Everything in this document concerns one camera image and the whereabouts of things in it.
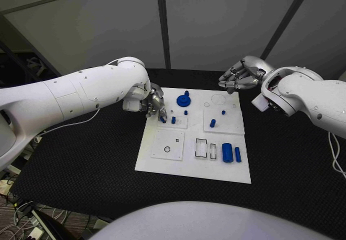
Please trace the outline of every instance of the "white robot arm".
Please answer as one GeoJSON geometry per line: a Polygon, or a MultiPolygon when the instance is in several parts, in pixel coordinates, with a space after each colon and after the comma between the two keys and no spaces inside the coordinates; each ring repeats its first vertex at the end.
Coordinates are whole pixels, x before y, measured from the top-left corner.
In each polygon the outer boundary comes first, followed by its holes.
{"type": "Polygon", "coordinates": [[[0,170],[48,127],[123,101],[127,111],[168,119],[162,88],[151,82],[145,63],[135,57],[53,80],[0,89],[0,170]]]}
{"type": "Polygon", "coordinates": [[[346,82],[324,80],[305,67],[276,69],[256,56],[247,56],[220,77],[230,94],[262,86],[253,104],[264,112],[270,107],[289,117],[302,111],[312,123],[346,139],[346,82]]]}

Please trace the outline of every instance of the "black table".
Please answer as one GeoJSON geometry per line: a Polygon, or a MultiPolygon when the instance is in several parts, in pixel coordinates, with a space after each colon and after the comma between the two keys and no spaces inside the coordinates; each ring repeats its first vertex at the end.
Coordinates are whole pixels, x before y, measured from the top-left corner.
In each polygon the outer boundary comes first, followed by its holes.
{"type": "MultiPolygon", "coordinates": [[[[223,72],[148,72],[162,87],[223,90],[223,72]]],[[[251,104],[259,93],[259,88],[240,93],[253,184],[135,171],[146,113],[123,111],[119,103],[103,108],[89,123],[47,134],[14,193],[55,208],[110,218],[164,202],[217,202],[270,213],[345,238],[346,179],[332,168],[328,132],[302,112],[292,117],[272,109],[260,112],[251,104]]],[[[344,162],[344,139],[341,147],[344,162]]]]}

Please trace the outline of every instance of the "rectangular slot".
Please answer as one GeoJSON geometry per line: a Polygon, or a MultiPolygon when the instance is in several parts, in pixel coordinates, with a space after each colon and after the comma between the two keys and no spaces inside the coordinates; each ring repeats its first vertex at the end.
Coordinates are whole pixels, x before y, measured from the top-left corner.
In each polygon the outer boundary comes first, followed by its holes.
{"type": "Polygon", "coordinates": [[[207,159],[208,158],[208,140],[197,138],[197,158],[207,159]]]}
{"type": "Polygon", "coordinates": [[[217,160],[217,144],[211,143],[211,160],[217,160]]]}

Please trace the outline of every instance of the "white platform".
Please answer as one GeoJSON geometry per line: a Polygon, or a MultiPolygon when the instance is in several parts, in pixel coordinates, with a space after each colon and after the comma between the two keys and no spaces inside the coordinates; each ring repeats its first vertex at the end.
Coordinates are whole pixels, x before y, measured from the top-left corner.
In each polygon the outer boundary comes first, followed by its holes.
{"type": "Polygon", "coordinates": [[[169,120],[162,123],[155,116],[146,121],[135,170],[251,184],[238,93],[230,95],[227,91],[165,87],[162,89],[169,120]],[[181,107],[178,97],[185,94],[187,90],[191,105],[181,107]],[[179,117],[178,125],[172,124],[172,117],[179,117]],[[210,127],[213,119],[217,119],[214,128],[210,127]],[[207,159],[195,156],[197,139],[207,139],[207,159]],[[233,144],[233,163],[226,163],[223,160],[224,143],[233,144]],[[217,160],[211,159],[211,144],[217,144],[217,160]],[[241,163],[237,162],[236,147],[240,147],[241,163]]]}

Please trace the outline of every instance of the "blue object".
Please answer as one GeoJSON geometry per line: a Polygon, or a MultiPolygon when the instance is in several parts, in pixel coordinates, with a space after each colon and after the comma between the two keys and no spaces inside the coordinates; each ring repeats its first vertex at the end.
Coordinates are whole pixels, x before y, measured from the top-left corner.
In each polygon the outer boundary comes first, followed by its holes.
{"type": "Polygon", "coordinates": [[[166,121],[165,121],[165,118],[161,116],[161,121],[164,122],[164,123],[166,123],[166,121]]]}
{"type": "Polygon", "coordinates": [[[241,150],[238,147],[234,148],[234,151],[236,151],[236,160],[238,163],[243,162],[243,158],[241,158],[241,150]]]}
{"type": "Polygon", "coordinates": [[[223,160],[226,163],[234,162],[234,152],[233,152],[233,144],[231,143],[223,144],[223,160]]]}
{"type": "Polygon", "coordinates": [[[217,120],[215,120],[215,119],[213,119],[213,120],[211,120],[211,125],[210,125],[210,126],[211,126],[211,128],[214,128],[214,127],[215,127],[215,123],[217,123],[217,120]]]}
{"type": "Polygon", "coordinates": [[[176,99],[176,103],[181,107],[188,107],[192,103],[192,99],[189,97],[189,91],[185,91],[185,95],[181,95],[176,99]]]}

